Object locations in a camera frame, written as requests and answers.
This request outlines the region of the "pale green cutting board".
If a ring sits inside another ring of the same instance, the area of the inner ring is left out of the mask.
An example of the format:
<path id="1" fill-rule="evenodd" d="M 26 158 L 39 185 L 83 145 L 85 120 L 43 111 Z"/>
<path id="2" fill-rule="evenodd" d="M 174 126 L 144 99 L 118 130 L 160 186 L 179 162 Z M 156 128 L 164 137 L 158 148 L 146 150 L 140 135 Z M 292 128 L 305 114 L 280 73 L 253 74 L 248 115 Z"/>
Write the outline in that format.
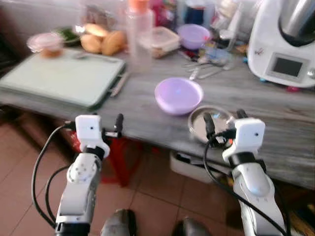
<path id="1" fill-rule="evenodd" d="M 64 49 L 58 57 L 32 54 L 0 78 L 0 88 L 92 108 L 103 101 L 126 63 Z"/>

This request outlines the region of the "wooden table with grey top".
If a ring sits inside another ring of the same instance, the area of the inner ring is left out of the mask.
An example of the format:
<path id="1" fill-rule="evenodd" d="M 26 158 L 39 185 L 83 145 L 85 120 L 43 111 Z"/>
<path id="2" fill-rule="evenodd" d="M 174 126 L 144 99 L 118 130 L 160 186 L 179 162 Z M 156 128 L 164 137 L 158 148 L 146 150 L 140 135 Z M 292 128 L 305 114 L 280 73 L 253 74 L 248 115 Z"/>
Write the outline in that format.
<path id="1" fill-rule="evenodd" d="M 187 117 L 168 115 L 155 101 L 155 87 L 160 81 L 189 75 L 187 61 L 178 54 L 155 60 L 147 72 L 130 76 L 121 92 L 104 101 L 97 114 L 104 126 L 111 127 L 122 113 L 126 137 L 200 156 L 203 145 L 191 136 Z M 265 122 L 258 157 L 265 160 L 270 177 L 315 188 L 314 92 L 288 92 L 262 83 L 239 60 L 230 70 L 196 81 L 203 88 L 203 104 L 231 112 L 243 109 Z"/>

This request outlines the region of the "small purple plastic bowl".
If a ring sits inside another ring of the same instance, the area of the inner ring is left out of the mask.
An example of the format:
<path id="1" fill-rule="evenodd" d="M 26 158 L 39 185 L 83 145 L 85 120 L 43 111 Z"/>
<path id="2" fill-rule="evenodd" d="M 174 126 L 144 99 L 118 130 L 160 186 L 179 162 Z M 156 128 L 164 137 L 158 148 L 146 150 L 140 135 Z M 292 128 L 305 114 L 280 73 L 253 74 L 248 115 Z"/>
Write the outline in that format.
<path id="1" fill-rule="evenodd" d="M 208 29 L 196 24 L 181 25 L 177 28 L 176 33 L 181 39 L 182 47 L 190 50 L 200 49 L 212 37 Z"/>

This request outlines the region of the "round tub with pink lid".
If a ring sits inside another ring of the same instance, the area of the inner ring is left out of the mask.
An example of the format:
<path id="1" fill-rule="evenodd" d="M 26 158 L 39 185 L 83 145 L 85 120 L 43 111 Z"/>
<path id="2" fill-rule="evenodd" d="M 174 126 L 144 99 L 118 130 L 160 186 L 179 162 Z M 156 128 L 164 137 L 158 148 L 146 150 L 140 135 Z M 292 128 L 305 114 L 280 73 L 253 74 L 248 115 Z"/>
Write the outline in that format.
<path id="1" fill-rule="evenodd" d="M 33 53 L 39 53 L 46 58 L 54 58 L 63 53 L 64 40 L 58 33 L 40 33 L 31 36 L 27 40 L 27 46 Z"/>

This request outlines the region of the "green leafy vegetables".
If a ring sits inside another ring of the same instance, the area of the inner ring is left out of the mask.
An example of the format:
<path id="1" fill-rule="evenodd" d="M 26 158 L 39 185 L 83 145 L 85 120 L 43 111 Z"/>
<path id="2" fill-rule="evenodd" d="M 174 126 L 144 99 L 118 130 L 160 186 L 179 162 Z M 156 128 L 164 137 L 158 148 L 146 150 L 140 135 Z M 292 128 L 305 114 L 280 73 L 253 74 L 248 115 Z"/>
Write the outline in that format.
<path id="1" fill-rule="evenodd" d="M 76 33 L 74 27 L 58 27 L 53 32 L 61 36 L 65 46 L 73 47 L 81 44 L 81 34 Z"/>

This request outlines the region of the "red plastic stool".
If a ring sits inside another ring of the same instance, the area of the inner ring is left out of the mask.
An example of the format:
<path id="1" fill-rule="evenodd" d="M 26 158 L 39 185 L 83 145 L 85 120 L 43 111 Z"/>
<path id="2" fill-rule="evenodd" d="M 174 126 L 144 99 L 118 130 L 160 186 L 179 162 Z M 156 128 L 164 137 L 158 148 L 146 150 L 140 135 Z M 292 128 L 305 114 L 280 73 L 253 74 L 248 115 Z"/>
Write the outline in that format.
<path id="1" fill-rule="evenodd" d="M 110 156 L 103 162 L 101 183 L 127 187 L 142 164 L 140 154 L 144 151 L 144 145 L 140 141 L 122 137 L 114 139 L 110 148 Z"/>

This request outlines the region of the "clear drinking glass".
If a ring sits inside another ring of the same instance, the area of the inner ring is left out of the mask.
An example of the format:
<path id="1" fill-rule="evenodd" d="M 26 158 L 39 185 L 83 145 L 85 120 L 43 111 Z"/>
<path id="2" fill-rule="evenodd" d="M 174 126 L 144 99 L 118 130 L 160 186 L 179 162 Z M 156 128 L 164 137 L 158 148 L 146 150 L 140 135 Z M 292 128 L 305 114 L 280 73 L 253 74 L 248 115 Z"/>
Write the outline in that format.
<path id="1" fill-rule="evenodd" d="M 225 49 L 209 48 L 205 56 L 209 63 L 214 65 L 227 65 L 232 61 L 232 54 Z"/>

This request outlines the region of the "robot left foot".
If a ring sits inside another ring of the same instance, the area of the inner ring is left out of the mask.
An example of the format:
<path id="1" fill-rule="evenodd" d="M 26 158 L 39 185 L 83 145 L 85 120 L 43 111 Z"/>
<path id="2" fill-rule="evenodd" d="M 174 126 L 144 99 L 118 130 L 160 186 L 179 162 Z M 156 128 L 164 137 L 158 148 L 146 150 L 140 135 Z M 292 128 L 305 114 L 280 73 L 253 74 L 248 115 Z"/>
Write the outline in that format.
<path id="1" fill-rule="evenodd" d="M 137 236 L 135 212 L 131 209 L 117 209 L 104 222 L 100 236 Z"/>

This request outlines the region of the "yellow and blue bag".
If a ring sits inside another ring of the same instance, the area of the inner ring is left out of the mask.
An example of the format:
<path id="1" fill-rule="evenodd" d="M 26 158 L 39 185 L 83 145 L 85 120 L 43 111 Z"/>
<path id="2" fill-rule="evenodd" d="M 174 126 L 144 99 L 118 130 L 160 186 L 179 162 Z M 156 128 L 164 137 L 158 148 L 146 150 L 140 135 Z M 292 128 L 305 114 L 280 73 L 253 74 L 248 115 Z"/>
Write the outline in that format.
<path id="1" fill-rule="evenodd" d="M 293 235 L 315 236 L 314 200 L 291 200 L 288 206 Z"/>

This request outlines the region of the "clear bottle with orange cap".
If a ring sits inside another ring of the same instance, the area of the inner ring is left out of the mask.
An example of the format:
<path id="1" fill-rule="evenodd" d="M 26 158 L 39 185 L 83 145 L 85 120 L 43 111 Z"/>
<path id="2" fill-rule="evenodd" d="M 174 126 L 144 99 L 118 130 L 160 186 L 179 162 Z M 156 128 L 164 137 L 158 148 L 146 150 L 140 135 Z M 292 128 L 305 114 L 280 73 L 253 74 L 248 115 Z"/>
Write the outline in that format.
<path id="1" fill-rule="evenodd" d="M 151 67 L 154 22 L 150 0 L 128 0 L 126 38 L 129 51 L 129 70 L 132 73 L 144 73 Z"/>

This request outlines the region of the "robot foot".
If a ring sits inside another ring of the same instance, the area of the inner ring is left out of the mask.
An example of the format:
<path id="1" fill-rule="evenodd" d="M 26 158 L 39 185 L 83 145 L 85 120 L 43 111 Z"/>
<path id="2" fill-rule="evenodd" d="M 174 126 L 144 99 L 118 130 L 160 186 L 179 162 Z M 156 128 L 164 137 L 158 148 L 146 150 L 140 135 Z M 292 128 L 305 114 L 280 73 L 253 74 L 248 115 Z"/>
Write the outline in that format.
<path id="1" fill-rule="evenodd" d="M 179 220 L 174 229 L 172 230 L 171 236 L 213 236 L 209 229 L 193 218 L 185 217 Z"/>
<path id="2" fill-rule="evenodd" d="M 135 212 L 131 209 L 117 209 L 104 222 L 100 236 L 137 236 Z"/>

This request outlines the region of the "large purple plastic bowl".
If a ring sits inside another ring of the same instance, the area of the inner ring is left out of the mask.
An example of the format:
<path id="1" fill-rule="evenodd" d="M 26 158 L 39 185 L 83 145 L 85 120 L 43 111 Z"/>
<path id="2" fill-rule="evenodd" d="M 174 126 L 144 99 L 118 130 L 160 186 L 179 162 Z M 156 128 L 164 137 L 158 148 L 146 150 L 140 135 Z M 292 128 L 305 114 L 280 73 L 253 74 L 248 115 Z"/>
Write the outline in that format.
<path id="1" fill-rule="evenodd" d="M 155 87 L 155 100 L 159 108 L 170 115 L 186 115 L 203 100 L 202 87 L 184 77 L 169 77 Z"/>

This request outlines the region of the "white kitchen food processor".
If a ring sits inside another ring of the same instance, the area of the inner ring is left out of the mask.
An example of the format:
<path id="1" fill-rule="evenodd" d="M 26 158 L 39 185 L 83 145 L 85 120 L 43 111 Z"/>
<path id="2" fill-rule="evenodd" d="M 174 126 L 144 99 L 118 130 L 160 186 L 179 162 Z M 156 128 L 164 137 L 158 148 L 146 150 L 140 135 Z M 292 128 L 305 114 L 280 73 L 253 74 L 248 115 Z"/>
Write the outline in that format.
<path id="1" fill-rule="evenodd" d="M 261 79 L 315 86 L 315 0 L 261 0 L 248 48 L 249 68 Z"/>

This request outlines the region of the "clear plastic food container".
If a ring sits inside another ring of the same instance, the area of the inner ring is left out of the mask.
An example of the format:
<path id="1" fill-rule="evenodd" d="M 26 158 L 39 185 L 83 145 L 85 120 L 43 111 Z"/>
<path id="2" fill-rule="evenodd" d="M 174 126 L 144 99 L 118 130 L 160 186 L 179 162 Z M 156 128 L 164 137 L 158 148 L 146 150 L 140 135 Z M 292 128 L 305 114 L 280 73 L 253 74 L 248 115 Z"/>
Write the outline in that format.
<path id="1" fill-rule="evenodd" d="M 154 27 L 151 33 L 142 33 L 139 39 L 140 45 L 155 59 L 179 49 L 180 41 L 180 36 L 166 27 Z"/>

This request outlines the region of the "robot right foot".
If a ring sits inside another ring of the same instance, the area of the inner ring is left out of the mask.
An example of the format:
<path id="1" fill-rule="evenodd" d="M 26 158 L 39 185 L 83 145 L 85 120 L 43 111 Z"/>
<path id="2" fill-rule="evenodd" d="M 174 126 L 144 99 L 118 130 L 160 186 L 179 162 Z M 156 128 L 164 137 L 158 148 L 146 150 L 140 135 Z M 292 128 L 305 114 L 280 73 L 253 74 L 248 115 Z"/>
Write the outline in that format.
<path id="1" fill-rule="evenodd" d="M 193 218 L 185 217 L 179 220 L 174 229 L 172 230 L 171 236 L 213 236 L 209 229 Z"/>

